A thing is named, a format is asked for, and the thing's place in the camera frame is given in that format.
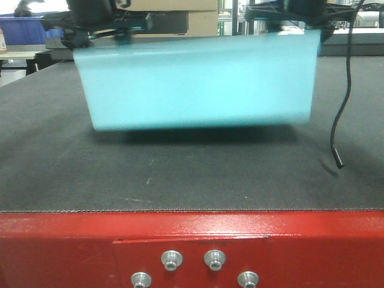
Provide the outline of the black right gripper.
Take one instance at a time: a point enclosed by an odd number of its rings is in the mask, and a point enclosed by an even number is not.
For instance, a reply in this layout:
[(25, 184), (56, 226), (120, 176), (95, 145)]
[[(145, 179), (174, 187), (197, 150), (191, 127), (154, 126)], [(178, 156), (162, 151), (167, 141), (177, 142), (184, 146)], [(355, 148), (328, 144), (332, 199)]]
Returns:
[(356, 10), (349, 5), (332, 4), (327, 1), (266, 1), (248, 4), (245, 8), (246, 21), (263, 20), (267, 31), (282, 31), (283, 22), (304, 22), (311, 29), (321, 31), (322, 42), (329, 39), (336, 21), (351, 24), (356, 19)]

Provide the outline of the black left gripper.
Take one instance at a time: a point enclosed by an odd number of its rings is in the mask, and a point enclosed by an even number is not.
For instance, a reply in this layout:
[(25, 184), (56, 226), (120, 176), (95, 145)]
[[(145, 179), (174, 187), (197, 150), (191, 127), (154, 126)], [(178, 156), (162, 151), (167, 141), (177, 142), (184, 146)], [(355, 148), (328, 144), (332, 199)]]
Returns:
[(44, 30), (63, 30), (61, 43), (68, 49), (89, 47), (93, 40), (113, 37), (124, 44), (131, 36), (152, 28), (149, 12), (131, 11), (131, 1), (67, 1), (68, 11), (41, 18)]

